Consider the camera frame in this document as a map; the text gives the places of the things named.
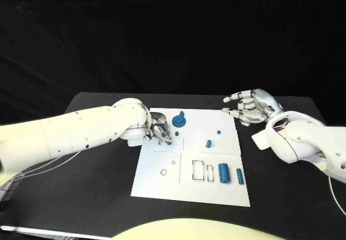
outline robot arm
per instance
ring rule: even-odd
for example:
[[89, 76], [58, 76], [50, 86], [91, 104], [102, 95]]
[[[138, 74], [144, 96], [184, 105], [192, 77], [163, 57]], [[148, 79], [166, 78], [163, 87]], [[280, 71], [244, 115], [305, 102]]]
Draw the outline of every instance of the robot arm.
[[261, 89], [245, 93], [244, 96], [239, 93], [232, 94], [223, 102], [246, 97], [251, 98], [254, 106], [244, 108], [242, 100], [238, 111], [229, 111], [228, 108], [222, 111], [239, 118], [245, 126], [261, 122], [252, 121], [246, 115], [249, 113], [267, 122], [265, 130], [252, 135], [258, 148], [264, 150], [271, 147], [278, 158], [287, 163], [298, 160], [311, 162], [327, 176], [346, 183], [346, 127], [324, 126], [308, 115], [294, 111], [284, 112], [274, 97]]
[[166, 117], [160, 117], [161, 120], [151, 117], [138, 99], [125, 98], [112, 107], [0, 126], [0, 186], [30, 166], [117, 138], [127, 140], [130, 147], [137, 146], [150, 132], [151, 138], [170, 143], [169, 127], [163, 127]]

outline blue gear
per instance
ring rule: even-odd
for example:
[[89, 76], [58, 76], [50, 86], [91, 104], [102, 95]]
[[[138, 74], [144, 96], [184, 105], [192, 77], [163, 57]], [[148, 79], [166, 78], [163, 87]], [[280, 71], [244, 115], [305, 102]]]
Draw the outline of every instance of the blue gear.
[[183, 111], [180, 111], [180, 114], [173, 117], [171, 124], [177, 128], [180, 128], [186, 125], [186, 118], [184, 118], [184, 112]]

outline blue object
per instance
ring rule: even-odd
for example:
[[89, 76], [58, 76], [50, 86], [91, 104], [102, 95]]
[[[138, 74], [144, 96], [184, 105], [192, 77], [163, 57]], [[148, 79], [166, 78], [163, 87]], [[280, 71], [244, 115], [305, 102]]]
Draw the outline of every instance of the blue object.
[[180, 128], [186, 125], [186, 118], [184, 118], [184, 112], [183, 111], [180, 111], [180, 114], [173, 117], [171, 124], [177, 128]]
[[210, 146], [212, 146], [212, 140], [207, 140], [205, 147], [209, 148]]
[[239, 182], [239, 184], [244, 184], [242, 170], [239, 168], [236, 168], [236, 175], [238, 175], [238, 182]]
[[231, 180], [229, 180], [229, 166], [226, 163], [220, 163], [218, 165], [218, 174], [219, 174], [219, 182], [222, 184], [228, 184]]

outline small blue cylinder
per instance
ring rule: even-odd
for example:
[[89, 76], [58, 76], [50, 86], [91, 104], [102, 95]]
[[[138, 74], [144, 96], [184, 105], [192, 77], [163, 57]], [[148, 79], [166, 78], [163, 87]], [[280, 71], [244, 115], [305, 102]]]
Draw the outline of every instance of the small blue cylinder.
[[209, 148], [210, 146], [212, 146], [212, 140], [207, 140], [205, 147]]
[[238, 182], [239, 182], [239, 184], [244, 184], [242, 170], [239, 168], [236, 168], [236, 175], [238, 175]]
[[218, 165], [218, 174], [219, 174], [219, 182], [222, 184], [228, 184], [231, 180], [229, 180], [229, 166], [226, 163], [220, 163]]

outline robotic hand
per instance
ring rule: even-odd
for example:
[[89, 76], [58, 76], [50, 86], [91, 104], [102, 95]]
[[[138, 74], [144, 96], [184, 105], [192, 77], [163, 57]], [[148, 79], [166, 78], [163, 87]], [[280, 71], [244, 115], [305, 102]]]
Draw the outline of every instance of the robotic hand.
[[246, 127], [251, 124], [268, 122], [274, 116], [284, 112], [284, 108], [277, 102], [275, 98], [262, 89], [239, 91], [223, 98], [223, 102], [241, 99], [238, 103], [238, 110], [223, 108], [222, 112], [229, 114]]
[[170, 143], [166, 116], [135, 98], [68, 114], [0, 126], [0, 186], [33, 165], [117, 138], [138, 146], [151, 138]]
[[346, 127], [324, 126], [308, 115], [285, 111], [275, 98], [262, 89], [238, 92], [223, 102], [241, 99], [238, 110], [220, 111], [241, 124], [267, 122], [265, 129], [252, 135], [261, 150], [271, 147], [282, 161], [305, 160], [327, 176], [346, 183]]

